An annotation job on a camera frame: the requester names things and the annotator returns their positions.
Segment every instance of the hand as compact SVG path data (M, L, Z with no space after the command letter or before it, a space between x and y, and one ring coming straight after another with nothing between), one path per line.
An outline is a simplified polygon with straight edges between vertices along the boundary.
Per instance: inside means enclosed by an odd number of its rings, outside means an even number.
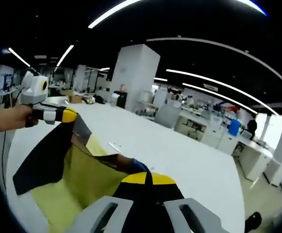
M25 127L26 120L37 125L38 119L33 117L31 113L32 108L23 104L8 109L0 108L0 132L21 129Z

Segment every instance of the cable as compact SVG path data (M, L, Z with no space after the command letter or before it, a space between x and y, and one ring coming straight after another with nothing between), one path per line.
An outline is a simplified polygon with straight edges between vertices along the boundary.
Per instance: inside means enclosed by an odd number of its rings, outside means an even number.
M2 177L3 177L4 187L5 187L5 189L6 189L5 176L4 176L4 164L3 164L4 149L5 149L5 140L6 140L6 131L5 131L5 134L4 134L3 151L2 151L2 153L1 153L1 173L2 173Z

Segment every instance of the floor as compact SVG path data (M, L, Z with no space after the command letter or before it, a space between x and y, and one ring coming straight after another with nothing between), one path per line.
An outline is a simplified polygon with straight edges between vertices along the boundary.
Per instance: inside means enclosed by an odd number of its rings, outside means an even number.
M271 186L264 176L252 182L245 178L242 168L235 159L245 203L246 219L254 212L262 216L261 226L251 233L271 232L274 216L282 210L282 190L280 187Z

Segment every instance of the person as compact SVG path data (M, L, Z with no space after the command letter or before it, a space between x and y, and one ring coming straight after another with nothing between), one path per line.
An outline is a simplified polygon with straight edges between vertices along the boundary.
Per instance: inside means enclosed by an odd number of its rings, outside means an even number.
M16 130L37 125L38 119L32 115L32 108L28 105L17 105L13 108L0 108L0 132Z
M251 133L251 137L250 137L250 140L252 140L254 138L254 135L255 135L255 132L257 130L257 127L258 127L258 124L256 122L256 115L255 114L251 114L252 116L252 119L248 122L247 124L247 131L249 133Z

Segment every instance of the black ceiling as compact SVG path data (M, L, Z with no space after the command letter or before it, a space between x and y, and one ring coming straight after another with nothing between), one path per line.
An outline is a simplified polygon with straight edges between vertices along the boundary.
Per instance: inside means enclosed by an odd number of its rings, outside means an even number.
M15 14L5 25L4 40L33 67L56 65L69 45L75 47L61 66L114 67L121 47L145 43L161 55L157 77L168 83L201 86L202 80L166 72L181 70L228 83L266 103L282 102L282 80L256 61L237 52L200 42L153 41L160 37L190 37L233 46L264 61L282 75L282 1L255 1L267 16L236 0L143 0L107 18L93 29L88 25L123 0L35 7ZM37 60L34 55L47 55ZM3 63L25 67L12 54ZM241 103L253 100L219 87L219 93Z

